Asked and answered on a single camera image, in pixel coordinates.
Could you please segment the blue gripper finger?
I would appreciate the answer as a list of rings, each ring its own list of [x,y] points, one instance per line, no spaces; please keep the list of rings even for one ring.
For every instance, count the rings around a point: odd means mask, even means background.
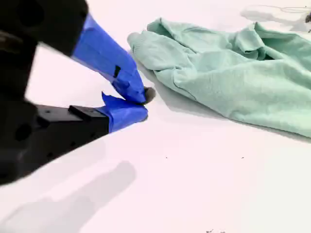
[[[110,81],[127,101],[154,96],[137,65],[89,13],[84,0],[3,0],[0,3],[0,83],[24,96],[36,47],[45,44]]]
[[[143,105],[102,95],[105,105],[69,108],[4,99],[4,179],[17,181],[109,133],[143,122]]]

